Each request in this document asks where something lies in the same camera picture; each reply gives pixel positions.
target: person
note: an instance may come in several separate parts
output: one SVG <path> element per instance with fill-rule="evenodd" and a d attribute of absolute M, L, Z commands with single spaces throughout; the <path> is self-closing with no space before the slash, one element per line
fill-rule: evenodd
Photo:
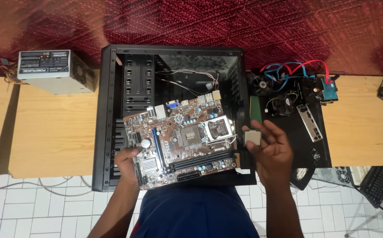
<path fill-rule="evenodd" d="M 260 146 L 247 142 L 255 158 L 260 182 L 266 190 L 267 237 L 302 238 L 299 217 L 290 191 L 293 151 L 283 130 L 266 120 L 251 122 L 266 140 Z M 115 157 L 122 174 L 105 211 L 89 238 L 125 237 L 129 229 L 139 186 L 132 157 L 126 148 Z M 142 200 L 139 219 L 130 237 L 258 237 L 234 186 L 159 188 Z"/>

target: blue shorts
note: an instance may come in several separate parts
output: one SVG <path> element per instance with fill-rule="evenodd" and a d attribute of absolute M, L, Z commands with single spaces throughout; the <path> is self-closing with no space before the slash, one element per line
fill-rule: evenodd
<path fill-rule="evenodd" d="M 259 237 L 236 188 L 147 191 L 131 237 Z"/>

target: msi logo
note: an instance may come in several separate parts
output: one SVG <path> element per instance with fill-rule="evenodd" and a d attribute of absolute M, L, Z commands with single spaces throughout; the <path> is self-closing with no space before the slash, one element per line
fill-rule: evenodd
<path fill-rule="evenodd" d="M 46 72 L 46 69 L 23 69 L 23 73 Z"/>
<path fill-rule="evenodd" d="M 169 149 L 169 143 L 167 141 L 164 141 L 165 149 L 167 150 L 167 153 L 171 153 L 171 150 Z"/>

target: black computer case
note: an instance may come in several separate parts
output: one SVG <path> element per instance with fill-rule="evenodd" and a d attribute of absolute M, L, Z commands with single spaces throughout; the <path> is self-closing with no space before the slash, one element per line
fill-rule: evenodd
<path fill-rule="evenodd" d="M 243 147 L 241 127 L 249 125 L 249 92 L 246 84 L 242 48 L 194 46 L 109 45 L 101 51 L 101 72 L 96 115 L 95 152 L 92 189 L 114 191 L 120 173 L 114 166 L 115 155 L 127 145 L 122 118 L 146 110 L 148 106 L 171 100 L 196 98 L 195 95 L 158 80 L 180 81 L 196 91 L 206 91 L 208 78 L 198 74 L 157 75 L 164 70 L 191 69 L 219 73 L 223 109 L 236 122 L 237 150 L 242 169 L 178 182 L 169 186 L 239 186 L 256 184 L 254 160 Z"/>

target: power supply label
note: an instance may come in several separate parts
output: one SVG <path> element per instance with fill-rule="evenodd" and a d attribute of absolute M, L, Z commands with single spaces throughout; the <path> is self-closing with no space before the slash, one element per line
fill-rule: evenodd
<path fill-rule="evenodd" d="M 19 74 L 68 72 L 69 50 L 21 52 Z"/>

